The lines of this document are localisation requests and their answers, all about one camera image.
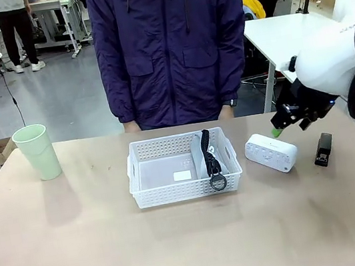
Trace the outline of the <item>person's right hand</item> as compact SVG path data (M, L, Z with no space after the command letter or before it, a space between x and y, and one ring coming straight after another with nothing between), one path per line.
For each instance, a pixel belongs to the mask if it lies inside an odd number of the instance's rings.
M140 126L136 121L130 121L123 124L125 133L135 133L141 131Z

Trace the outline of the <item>person's left hand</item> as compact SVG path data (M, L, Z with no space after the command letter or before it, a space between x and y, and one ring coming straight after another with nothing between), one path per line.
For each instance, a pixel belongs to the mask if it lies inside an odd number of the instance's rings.
M234 108L230 105L224 105L220 110L220 114L218 116L219 120L228 120L234 118Z

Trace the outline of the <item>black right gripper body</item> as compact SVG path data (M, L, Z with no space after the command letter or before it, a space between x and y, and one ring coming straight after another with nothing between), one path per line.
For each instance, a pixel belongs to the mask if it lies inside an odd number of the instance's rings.
M338 96L304 86L299 79L287 83L276 101L276 112L271 119L275 128L313 123L324 118L334 106Z

